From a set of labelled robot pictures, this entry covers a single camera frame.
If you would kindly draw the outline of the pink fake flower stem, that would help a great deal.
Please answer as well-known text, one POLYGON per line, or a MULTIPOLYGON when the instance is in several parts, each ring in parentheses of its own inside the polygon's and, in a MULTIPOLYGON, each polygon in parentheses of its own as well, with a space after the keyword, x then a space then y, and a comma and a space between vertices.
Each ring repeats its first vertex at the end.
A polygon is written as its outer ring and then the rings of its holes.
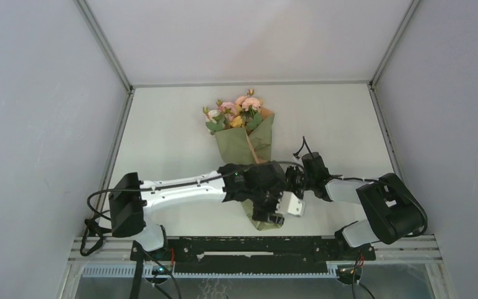
POLYGON ((261 116, 263 102, 255 97, 254 88, 248 89, 246 95, 239 96, 235 100, 235 108, 242 119, 243 126, 258 126, 263 120, 261 116))
POLYGON ((232 121, 240 114, 240 109, 237 108, 234 102, 223 102, 222 100, 217 100, 218 110, 224 114, 228 121, 232 121))

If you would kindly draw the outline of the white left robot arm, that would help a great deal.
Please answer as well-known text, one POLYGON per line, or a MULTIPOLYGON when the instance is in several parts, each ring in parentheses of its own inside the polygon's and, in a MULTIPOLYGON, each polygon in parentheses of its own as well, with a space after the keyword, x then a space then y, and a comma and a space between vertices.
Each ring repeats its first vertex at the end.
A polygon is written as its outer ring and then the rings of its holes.
POLYGON ((134 238, 156 260, 168 255, 170 244, 163 226, 152 221, 153 212, 196 202, 251 201, 259 221, 279 223, 284 214, 301 210, 291 205, 297 198, 287 190, 278 163, 226 164, 207 174, 170 181, 145 181, 133 172, 98 194, 108 196, 111 227, 105 232, 134 238))

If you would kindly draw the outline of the orange green wrapping paper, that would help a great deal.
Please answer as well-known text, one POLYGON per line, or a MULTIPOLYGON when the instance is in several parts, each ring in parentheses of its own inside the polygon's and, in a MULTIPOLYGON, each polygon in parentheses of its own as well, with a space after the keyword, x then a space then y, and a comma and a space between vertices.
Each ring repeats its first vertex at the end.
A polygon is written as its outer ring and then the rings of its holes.
POLYGON ((241 125, 213 134, 225 164, 261 164, 271 160, 274 113, 263 108, 258 114, 261 121, 254 130, 241 125))

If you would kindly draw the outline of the white fake flower stem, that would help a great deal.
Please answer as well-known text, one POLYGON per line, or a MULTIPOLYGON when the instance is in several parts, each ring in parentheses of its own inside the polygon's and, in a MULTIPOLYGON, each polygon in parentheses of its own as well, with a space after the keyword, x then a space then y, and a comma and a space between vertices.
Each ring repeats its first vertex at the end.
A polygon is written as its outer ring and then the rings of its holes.
POLYGON ((202 111, 205 115, 205 126, 211 135, 227 127, 227 117, 219 109, 210 110, 209 107, 203 107, 202 111))

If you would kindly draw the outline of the yellow fake flower stem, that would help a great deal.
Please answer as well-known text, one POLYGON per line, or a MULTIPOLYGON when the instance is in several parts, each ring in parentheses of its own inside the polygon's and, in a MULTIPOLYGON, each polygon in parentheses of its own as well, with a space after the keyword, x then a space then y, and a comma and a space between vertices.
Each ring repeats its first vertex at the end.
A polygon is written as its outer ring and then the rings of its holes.
POLYGON ((246 125, 245 119, 241 115, 237 115, 235 118, 230 120, 229 126, 230 128, 241 128, 246 125))

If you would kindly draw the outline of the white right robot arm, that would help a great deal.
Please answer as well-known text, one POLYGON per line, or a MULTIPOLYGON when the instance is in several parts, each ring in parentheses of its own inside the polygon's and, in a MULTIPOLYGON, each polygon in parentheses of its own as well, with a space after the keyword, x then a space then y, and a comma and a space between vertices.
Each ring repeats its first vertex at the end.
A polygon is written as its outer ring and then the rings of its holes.
POLYGON ((317 152, 305 154, 302 162, 290 165, 285 176, 288 188, 301 199, 306 191, 327 202, 360 205, 365 218, 334 234, 335 252, 351 259, 360 246, 381 242, 391 245, 404 237, 418 237, 428 229, 428 216, 421 204, 395 173, 379 178, 331 174, 317 152))

